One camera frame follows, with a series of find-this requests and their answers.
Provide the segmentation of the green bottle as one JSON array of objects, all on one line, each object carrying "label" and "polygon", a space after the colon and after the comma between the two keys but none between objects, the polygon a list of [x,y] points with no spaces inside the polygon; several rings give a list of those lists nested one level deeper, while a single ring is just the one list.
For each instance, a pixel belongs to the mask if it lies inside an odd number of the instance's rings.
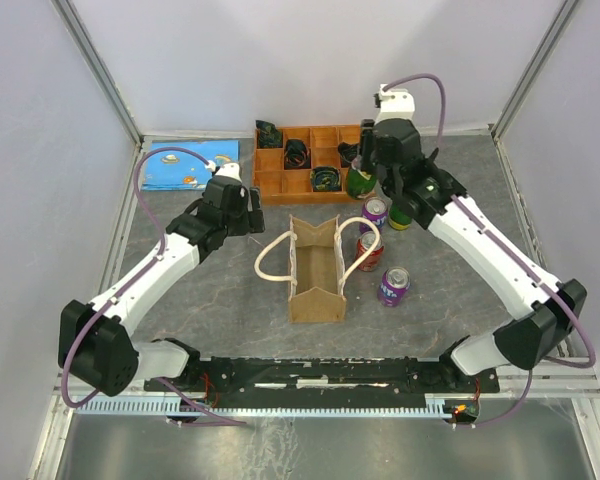
[{"label": "green bottle", "polygon": [[346,193],[352,199],[362,200],[374,191],[376,181],[375,175],[360,171],[351,165],[346,176]]},{"label": "green bottle", "polygon": [[412,218],[401,208],[401,203],[393,199],[388,213],[388,223],[391,228],[397,231],[404,231],[410,227]]}]

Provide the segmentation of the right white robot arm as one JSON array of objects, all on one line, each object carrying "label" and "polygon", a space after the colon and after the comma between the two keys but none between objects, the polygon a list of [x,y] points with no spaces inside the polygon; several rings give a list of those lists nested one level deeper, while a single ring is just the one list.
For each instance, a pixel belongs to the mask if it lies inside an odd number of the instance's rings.
[{"label": "right white robot arm", "polygon": [[495,292],[511,319],[458,341],[438,368],[447,389],[461,391],[475,375],[511,364],[532,370],[572,332],[587,298],[576,279],[566,282],[526,257],[487,219],[466,188],[425,155],[414,124],[402,118],[360,125],[350,177],[379,186],[398,210],[458,253]]}]

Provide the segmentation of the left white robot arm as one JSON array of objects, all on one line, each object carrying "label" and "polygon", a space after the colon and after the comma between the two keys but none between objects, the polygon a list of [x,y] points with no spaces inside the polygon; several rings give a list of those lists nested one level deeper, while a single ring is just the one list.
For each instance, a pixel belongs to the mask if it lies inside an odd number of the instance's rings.
[{"label": "left white robot arm", "polygon": [[201,378],[197,350],[175,339],[135,343],[132,336],[155,303],[228,237],[265,229],[260,192],[215,175],[201,198],[174,218],[150,253],[117,284],[89,302],[61,312],[58,364],[113,397],[134,380],[164,377],[189,390]]}]

